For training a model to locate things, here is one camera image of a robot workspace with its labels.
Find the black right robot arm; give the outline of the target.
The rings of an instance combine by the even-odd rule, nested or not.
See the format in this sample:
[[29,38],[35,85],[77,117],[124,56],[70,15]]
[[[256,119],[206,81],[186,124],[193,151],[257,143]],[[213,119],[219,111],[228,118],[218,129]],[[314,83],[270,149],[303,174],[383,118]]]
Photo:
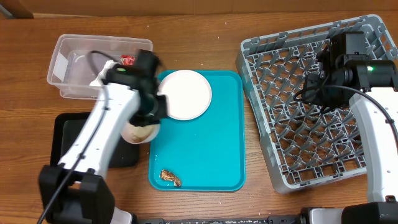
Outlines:
[[397,223],[397,69],[365,55],[318,57],[297,94],[321,112],[349,107],[357,123],[368,178],[368,201],[345,208],[309,208],[303,223]]

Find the pink round plate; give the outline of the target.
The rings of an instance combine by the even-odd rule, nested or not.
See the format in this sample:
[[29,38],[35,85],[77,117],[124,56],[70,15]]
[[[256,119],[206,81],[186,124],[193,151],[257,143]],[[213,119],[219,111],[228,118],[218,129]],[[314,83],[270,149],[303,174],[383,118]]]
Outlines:
[[201,116],[212,100],[209,81],[193,70],[177,70],[167,75],[160,83],[159,94],[167,98],[168,116],[182,121]]

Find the brown food scrap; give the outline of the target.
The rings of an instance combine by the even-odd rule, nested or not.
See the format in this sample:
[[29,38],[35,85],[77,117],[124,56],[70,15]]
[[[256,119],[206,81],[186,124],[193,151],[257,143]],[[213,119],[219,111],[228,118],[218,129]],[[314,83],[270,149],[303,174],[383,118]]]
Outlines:
[[160,173],[160,178],[164,181],[171,181],[175,187],[181,187],[182,181],[172,172],[163,169]]

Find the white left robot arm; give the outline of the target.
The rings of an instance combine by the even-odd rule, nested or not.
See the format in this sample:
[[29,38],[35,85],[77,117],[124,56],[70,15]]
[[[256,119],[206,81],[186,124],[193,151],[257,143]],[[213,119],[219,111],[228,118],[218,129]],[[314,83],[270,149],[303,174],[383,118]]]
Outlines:
[[39,223],[134,223],[118,209],[105,182],[110,160],[126,124],[152,127],[167,117],[158,94],[157,62],[116,64],[102,79],[97,102],[78,137],[56,166],[44,166],[39,187],[44,210]]

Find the pink bowl with rice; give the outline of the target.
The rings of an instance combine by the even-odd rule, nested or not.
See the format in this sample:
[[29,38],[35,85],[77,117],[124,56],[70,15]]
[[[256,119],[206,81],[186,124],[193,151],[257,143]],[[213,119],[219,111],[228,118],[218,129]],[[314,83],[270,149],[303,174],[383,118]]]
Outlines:
[[160,131],[160,124],[148,126],[133,126],[126,123],[121,131],[121,137],[131,144],[142,144],[152,141]]

